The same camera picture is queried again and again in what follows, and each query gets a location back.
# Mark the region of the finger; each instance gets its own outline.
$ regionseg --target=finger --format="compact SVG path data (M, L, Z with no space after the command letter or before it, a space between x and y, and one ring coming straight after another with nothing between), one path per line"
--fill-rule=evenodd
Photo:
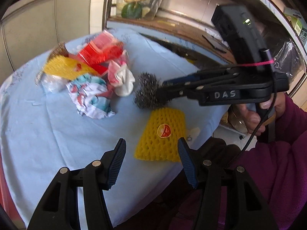
M245 122L246 129L248 129L251 134L254 129L258 126L258 123ZM264 125L261 125L257 132L263 133L266 130Z
M255 128L253 128L253 129L251 129L251 128L248 129L248 133L249 133L249 134L253 134L253 131L254 131ZM256 132L255 135L256 135L256 136L260 136L263 132L265 132L265 130L266 130L265 126L262 125L262 126L259 128L259 130Z
M246 104L236 104L236 107L238 108L238 110L240 111L241 115L243 117L246 117L247 113L248 113L248 109L246 107Z
M274 95L271 94L271 98L268 100L268 101L265 101L265 102L262 102L262 103L259 103L259 107L261 109L269 109L272 102L273 102L273 98L274 98Z
M286 96L284 93L278 93L275 102L276 118L281 117L286 109Z
M246 114L245 114L245 117L244 117L244 121L245 122L248 122L248 123L251 123L251 124L255 124L255 127L257 126L257 124L260 122L260 116L257 112L254 112L254 111L248 111Z

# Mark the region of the plastic wrap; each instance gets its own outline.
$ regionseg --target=plastic wrap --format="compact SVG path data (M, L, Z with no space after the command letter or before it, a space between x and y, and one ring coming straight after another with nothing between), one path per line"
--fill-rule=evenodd
M94 119L115 115L110 108L113 87L104 79L87 73L69 82L67 88L80 115Z
M263 32L263 38L274 58L274 67L286 73L291 83L301 71L306 71L305 63L294 41L282 26L268 26Z
M58 93L64 88L69 80L56 75L44 74L41 83L46 93Z
M122 47L121 41L104 30L79 52L78 57L103 75L107 72L107 67L100 65L100 63L119 58L122 54Z
M115 93L119 97L125 97L132 93L135 78L129 70L127 51L116 60L110 60L108 65L108 80L115 87Z

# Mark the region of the table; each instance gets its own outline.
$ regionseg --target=table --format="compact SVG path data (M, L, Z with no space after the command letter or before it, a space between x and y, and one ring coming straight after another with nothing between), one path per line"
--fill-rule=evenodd
M111 29L125 43L131 71L155 73L161 80L184 76L196 67L159 44L130 29ZM77 53L93 36L66 44ZM149 204L181 171L180 163L150 162L133 157L135 147L149 119L150 110L133 104L133 95L115 97L111 108L116 115L94 120L77 114L68 91L46 94L34 78L49 52L37 56L18 69L0 89L2 165L8 188L26 226L57 171L84 168L111 150L119 138L127 143L127 152L116 184L104 193L113 226ZM199 132L190 142L199 148L217 128L228 106L200 107L197 101L179 98L170 107L185 113L187 129ZM79 190L79 214L86 229L82 190Z

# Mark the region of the white cabinet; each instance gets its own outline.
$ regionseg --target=white cabinet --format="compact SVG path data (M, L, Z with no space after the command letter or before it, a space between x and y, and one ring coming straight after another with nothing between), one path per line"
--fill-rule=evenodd
M21 8L3 22L7 51L17 70L57 43L54 0L38 0Z
M91 0L56 0L56 29L59 42L67 42L90 32Z
M90 1L20 0L10 6L1 21L0 84L59 42L88 35Z

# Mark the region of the tiled floor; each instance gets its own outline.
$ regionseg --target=tiled floor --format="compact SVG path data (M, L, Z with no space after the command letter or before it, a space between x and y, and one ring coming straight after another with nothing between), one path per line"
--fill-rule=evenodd
M226 142L226 144L235 144L239 146L240 149L243 149L243 147L245 146L246 142L249 139L249 136L246 136L245 138L241 140L239 134L232 132L230 130L227 130L225 128L222 128L220 126L214 131L213 137L223 139ZM253 138L247 150L254 148L256 142L257 142L257 139Z

